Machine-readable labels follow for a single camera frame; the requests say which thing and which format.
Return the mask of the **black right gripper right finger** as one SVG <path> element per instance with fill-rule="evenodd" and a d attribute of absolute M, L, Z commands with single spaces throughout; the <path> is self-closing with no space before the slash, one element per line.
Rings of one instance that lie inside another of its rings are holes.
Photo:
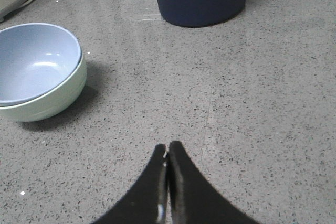
<path fill-rule="evenodd" d="M 183 144 L 169 145 L 168 179 L 173 223 L 256 223 L 201 174 Z"/>

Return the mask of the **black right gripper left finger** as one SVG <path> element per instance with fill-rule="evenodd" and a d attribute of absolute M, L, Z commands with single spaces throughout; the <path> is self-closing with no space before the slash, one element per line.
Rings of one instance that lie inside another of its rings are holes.
<path fill-rule="evenodd" d="M 95 223 L 165 223 L 167 208 L 166 146 L 155 146 L 145 169 L 126 194 Z"/>

